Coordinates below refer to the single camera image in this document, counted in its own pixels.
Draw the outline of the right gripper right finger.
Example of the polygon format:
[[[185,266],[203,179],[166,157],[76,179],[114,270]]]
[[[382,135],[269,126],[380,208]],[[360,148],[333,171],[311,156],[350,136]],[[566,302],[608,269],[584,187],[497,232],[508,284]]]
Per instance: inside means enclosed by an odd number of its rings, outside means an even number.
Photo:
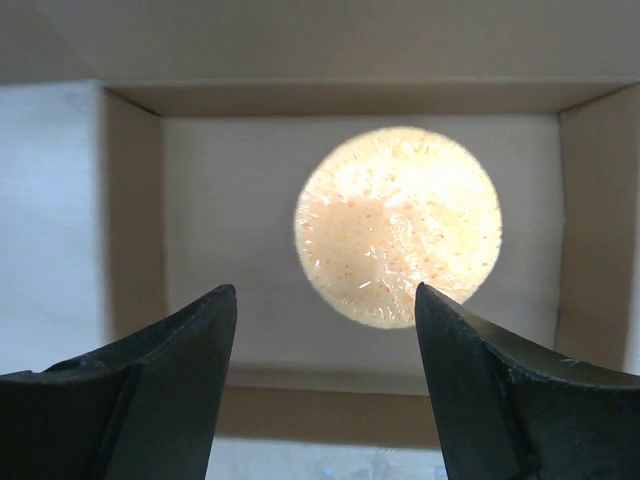
[[[538,345],[426,284],[415,324],[449,478],[638,478],[638,376]]]

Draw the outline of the orange round sponge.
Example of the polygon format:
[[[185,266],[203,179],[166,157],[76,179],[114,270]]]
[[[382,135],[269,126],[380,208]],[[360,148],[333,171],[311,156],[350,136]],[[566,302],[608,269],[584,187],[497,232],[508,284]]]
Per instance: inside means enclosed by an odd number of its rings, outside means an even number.
[[[463,145],[417,127],[350,138],[298,196],[294,238],[306,278],[338,313],[379,329],[414,322],[417,287],[468,300],[502,246],[496,188]]]

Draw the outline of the large cardboard box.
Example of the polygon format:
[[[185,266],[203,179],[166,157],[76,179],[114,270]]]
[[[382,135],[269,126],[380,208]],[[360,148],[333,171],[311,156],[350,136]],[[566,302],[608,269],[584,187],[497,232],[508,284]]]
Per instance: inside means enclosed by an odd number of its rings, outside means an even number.
[[[42,370],[220,283],[225,436],[433,445],[411,309],[639,370],[635,1],[5,1],[1,369]]]

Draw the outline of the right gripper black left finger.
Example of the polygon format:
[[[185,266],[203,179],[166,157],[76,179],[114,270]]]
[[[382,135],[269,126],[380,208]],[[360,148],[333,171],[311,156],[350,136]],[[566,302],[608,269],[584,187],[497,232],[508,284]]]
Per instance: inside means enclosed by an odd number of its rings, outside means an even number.
[[[202,479],[236,331],[222,285],[127,337],[1,378],[5,479]]]

